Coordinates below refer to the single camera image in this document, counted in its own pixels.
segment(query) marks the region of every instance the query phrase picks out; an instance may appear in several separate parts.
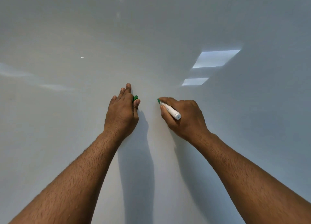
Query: glossy surface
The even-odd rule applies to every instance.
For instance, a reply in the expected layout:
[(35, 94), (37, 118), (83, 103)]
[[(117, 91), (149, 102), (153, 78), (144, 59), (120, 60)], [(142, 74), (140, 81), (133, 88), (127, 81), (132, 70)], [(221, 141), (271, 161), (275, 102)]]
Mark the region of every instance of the glossy surface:
[(93, 223), (243, 223), (160, 96), (196, 100), (213, 133), (311, 201), (310, 13), (311, 0), (0, 0), (3, 223), (102, 132), (127, 82), (140, 121)]

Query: green cap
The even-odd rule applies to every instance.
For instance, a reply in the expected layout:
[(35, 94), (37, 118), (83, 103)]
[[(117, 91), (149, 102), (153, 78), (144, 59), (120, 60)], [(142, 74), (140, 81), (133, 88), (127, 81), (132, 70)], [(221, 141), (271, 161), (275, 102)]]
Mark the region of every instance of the green cap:
[(134, 103), (134, 101), (137, 100), (137, 99), (138, 99), (138, 96), (134, 96), (134, 98), (133, 98), (133, 103)]

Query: left hand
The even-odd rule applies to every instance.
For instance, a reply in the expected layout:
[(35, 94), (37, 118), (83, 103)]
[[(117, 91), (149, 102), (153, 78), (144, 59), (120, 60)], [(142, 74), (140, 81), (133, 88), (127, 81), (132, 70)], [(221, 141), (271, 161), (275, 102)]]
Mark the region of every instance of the left hand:
[(135, 129), (138, 123), (137, 109), (140, 99), (133, 103), (131, 85), (121, 88), (119, 96), (113, 96), (106, 114), (104, 133), (121, 143)]

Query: white marker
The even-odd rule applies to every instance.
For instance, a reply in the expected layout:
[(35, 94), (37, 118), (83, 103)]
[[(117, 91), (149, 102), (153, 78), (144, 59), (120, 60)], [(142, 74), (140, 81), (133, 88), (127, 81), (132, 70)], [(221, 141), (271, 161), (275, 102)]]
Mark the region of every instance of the white marker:
[(181, 119), (181, 114), (179, 112), (177, 112), (175, 109), (173, 109), (171, 106), (167, 105), (166, 103), (161, 102), (158, 99), (159, 104), (163, 105), (167, 111), (170, 113), (170, 115), (173, 116), (173, 118), (175, 118), (176, 120)]

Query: forearm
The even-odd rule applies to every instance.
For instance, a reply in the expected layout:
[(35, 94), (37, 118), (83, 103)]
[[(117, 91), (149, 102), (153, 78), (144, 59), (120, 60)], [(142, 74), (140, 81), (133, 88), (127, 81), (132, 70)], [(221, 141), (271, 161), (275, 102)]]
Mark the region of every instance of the forearm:
[(99, 135), (11, 223), (90, 223), (118, 147), (114, 138)]
[(216, 135), (194, 143), (214, 168), (247, 224), (310, 223), (311, 204)]

